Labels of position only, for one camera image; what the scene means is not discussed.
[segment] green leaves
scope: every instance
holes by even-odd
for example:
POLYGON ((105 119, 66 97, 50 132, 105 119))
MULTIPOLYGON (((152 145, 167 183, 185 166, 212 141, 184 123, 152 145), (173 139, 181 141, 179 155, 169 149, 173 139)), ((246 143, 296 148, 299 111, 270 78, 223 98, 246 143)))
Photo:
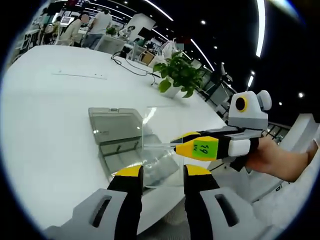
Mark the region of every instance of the green leaves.
POLYGON ((163 80, 163 81, 160 82, 160 84, 159 84, 160 93, 164 93, 164 92, 167 91, 170 87, 171 87, 171 82, 169 82, 168 78, 166 78, 165 80, 163 80))
POLYGON ((181 53, 181 51, 175 52, 174 54, 172 54, 171 58, 173 59, 175 56, 178 56, 181 53))
POLYGON ((153 66, 153 72, 161 72, 162 69, 166 68, 166 64, 165 63, 158 63, 156 65, 153 66))
POLYGON ((165 63, 158 63, 153 67, 153 72, 160 72, 163 80, 159 85, 159 90, 164 93, 173 85, 182 87, 181 91, 186 92, 184 98, 193 95, 196 88, 202 85, 202 73, 200 69, 195 69, 189 60, 181 52, 172 54, 170 59, 165 59, 165 63))
POLYGON ((161 77, 164 79, 166 76, 168 76, 168 69, 163 69, 162 71, 161 71, 161 77))
POLYGON ((189 88, 186 95, 183 96, 184 99, 190 98, 194 94, 194 88, 189 88))

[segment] computer monitor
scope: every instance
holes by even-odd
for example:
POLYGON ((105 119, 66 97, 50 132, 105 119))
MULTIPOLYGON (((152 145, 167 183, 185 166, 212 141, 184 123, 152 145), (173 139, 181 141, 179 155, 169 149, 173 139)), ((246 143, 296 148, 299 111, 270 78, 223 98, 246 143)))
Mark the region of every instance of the computer monitor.
POLYGON ((150 40, 151 38, 153 38, 154 34, 153 32, 151 32, 149 29, 142 27, 142 29, 140 30, 140 32, 138 33, 139 36, 143 37, 144 40, 150 40))
POLYGON ((60 26, 66 27, 68 26, 75 18, 73 16, 64 16, 60 21, 60 26))

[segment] human arm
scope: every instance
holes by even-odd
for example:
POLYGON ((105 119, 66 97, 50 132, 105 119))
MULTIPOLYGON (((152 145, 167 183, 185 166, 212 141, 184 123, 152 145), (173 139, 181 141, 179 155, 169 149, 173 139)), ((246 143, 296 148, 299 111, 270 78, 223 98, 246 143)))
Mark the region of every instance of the human arm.
POLYGON ((92 23, 91 23, 90 26, 89 26, 89 30, 91 30, 91 29, 94 27, 94 25, 96 24, 96 22, 97 22, 97 19, 94 18, 93 21, 92 21, 92 23))
POLYGON ((246 166, 284 181, 295 182, 310 164, 317 150, 317 144, 312 141, 305 153, 289 152, 279 147, 270 137, 262 137, 257 150, 248 155, 246 166))

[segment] white wall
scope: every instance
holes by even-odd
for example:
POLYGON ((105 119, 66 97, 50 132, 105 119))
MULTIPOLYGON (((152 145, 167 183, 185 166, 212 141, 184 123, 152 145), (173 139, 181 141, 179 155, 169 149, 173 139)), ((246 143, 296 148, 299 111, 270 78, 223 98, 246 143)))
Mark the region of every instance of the white wall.
POLYGON ((156 22, 154 20, 142 13, 134 15, 129 21, 129 23, 126 25, 127 27, 135 26, 135 30, 132 31, 129 40, 134 41, 136 38, 141 38, 141 36, 138 35, 140 30, 143 27, 145 27, 148 30, 151 30, 155 23, 156 22))

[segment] white table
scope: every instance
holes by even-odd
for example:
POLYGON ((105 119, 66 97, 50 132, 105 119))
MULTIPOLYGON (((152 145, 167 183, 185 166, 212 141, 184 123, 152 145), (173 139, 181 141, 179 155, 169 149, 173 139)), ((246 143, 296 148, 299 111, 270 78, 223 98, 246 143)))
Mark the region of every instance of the white table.
MULTIPOLYGON (((176 106, 179 115, 187 116, 182 131, 225 125, 197 94, 188 99, 179 98, 183 93, 178 93, 176 100, 165 98, 151 87, 150 75, 134 75, 110 56, 78 47, 36 46, 4 77, 0 106, 3 164, 16 197, 40 229, 62 225, 76 205, 97 189, 108 187, 88 108, 140 111, 147 106, 176 106)), ((176 131, 172 126, 151 127, 160 140, 176 131)), ((184 163, 209 165, 188 158, 184 163)), ((157 188, 144 195, 138 233, 183 197, 183 187, 157 188)))

